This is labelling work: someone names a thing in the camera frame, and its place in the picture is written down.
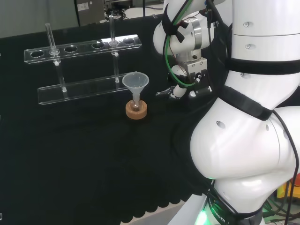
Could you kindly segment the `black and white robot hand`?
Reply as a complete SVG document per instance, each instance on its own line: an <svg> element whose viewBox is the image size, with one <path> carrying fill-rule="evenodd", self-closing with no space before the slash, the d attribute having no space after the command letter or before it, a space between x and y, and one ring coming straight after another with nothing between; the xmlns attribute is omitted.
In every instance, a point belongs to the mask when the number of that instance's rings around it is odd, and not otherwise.
<svg viewBox="0 0 300 225"><path fill-rule="evenodd" d="M188 94L189 98L196 98L212 93L206 67L194 67L188 73L184 67L175 65L172 67L172 72L182 83L193 85L185 87L181 83L176 83L164 91L157 92L156 97L168 96L169 98L180 99Z"/></svg>

